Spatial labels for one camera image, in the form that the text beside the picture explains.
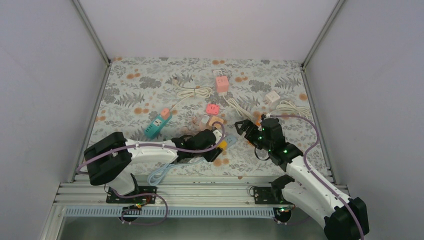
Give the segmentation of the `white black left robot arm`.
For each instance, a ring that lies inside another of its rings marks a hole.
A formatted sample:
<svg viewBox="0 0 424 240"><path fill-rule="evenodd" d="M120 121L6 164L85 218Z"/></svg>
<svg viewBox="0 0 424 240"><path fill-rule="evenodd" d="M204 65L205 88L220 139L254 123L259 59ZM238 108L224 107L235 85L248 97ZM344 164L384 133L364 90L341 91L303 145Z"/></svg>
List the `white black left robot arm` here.
<svg viewBox="0 0 424 240"><path fill-rule="evenodd" d="M139 197L140 191L128 168L131 163L161 163L171 167L187 164L194 158L211 162L223 151L218 146L223 139L217 128L160 142L126 139L117 131L84 151L85 162L78 172L87 174L92 186L108 185L131 203Z"/></svg>

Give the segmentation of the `yellow cube socket adapter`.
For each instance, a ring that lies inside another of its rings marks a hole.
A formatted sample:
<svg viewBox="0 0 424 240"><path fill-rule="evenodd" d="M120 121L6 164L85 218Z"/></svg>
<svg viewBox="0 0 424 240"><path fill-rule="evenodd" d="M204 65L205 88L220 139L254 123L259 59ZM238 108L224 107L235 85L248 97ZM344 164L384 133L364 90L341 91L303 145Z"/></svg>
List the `yellow cube socket adapter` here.
<svg viewBox="0 0 424 240"><path fill-rule="evenodd" d="M226 140L222 140L217 147L225 151L228 148L228 146L229 146L228 142Z"/></svg>

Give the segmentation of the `pink cube socket adapter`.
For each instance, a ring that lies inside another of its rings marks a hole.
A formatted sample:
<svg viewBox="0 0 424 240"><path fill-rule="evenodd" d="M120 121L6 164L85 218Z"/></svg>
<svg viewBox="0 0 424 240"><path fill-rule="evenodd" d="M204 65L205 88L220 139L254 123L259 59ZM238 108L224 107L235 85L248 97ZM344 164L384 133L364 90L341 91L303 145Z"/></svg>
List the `pink cube socket adapter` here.
<svg viewBox="0 0 424 240"><path fill-rule="evenodd" d="M215 78L215 89L217 93L226 93L229 90L229 80L228 77L223 76L217 76Z"/></svg>

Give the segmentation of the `white small charger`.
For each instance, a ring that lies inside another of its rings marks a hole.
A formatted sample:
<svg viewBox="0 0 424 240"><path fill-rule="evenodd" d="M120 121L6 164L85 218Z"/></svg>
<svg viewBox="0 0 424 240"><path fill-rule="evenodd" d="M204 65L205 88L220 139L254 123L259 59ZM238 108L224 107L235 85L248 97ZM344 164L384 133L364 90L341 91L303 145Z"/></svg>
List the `white small charger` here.
<svg viewBox="0 0 424 240"><path fill-rule="evenodd" d="M209 115L204 115L204 116L201 118L200 123L201 123L202 125L207 125L207 124L208 124L208 122L209 122L209 120L210 120L210 116L209 116Z"/></svg>

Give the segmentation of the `beige cube socket adapter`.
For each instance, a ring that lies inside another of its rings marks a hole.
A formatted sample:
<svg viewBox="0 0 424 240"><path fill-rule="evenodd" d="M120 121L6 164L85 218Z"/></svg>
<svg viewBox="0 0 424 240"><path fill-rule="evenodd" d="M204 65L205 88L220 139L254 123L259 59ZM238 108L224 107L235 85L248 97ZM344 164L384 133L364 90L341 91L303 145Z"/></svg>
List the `beige cube socket adapter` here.
<svg viewBox="0 0 424 240"><path fill-rule="evenodd" d="M223 125L224 122L225 121L222 118L212 115L212 116L210 116L210 118L208 120L207 128L210 129L210 130L212 128L221 130L222 129L221 125Z"/></svg>

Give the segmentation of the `white cube socket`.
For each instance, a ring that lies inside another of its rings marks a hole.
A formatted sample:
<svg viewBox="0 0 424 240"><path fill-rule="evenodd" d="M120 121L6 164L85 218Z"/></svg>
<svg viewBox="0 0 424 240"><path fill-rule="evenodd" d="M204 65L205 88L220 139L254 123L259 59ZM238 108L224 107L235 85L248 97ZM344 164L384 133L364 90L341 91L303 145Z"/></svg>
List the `white cube socket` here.
<svg viewBox="0 0 424 240"><path fill-rule="evenodd" d="M275 90L271 90L264 96L263 100L265 104L267 104L268 106L272 106L277 103L280 98L280 95Z"/></svg>

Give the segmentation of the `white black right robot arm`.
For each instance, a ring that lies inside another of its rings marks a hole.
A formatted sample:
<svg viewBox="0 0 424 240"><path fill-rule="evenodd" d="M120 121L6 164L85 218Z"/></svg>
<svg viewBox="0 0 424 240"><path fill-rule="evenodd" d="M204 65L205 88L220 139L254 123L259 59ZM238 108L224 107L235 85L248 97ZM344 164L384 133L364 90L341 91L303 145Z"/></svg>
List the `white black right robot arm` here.
<svg viewBox="0 0 424 240"><path fill-rule="evenodd" d="M365 238L370 231L365 202L342 192L313 168L307 153L286 140L277 115L263 115L260 126L248 119L234 126L254 147L266 150L272 163L284 171L270 184L274 202L299 207L323 228L329 240Z"/></svg>

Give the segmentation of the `pink plug adapter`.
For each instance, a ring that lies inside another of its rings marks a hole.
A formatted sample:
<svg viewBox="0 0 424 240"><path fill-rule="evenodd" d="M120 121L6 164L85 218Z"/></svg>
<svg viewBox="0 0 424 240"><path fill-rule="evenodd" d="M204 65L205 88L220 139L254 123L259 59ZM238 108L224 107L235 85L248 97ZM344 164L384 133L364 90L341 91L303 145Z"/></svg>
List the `pink plug adapter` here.
<svg viewBox="0 0 424 240"><path fill-rule="evenodd" d="M217 116L220 112L220 106L217 104L208 103L205 108L208 115Z"/></svg>

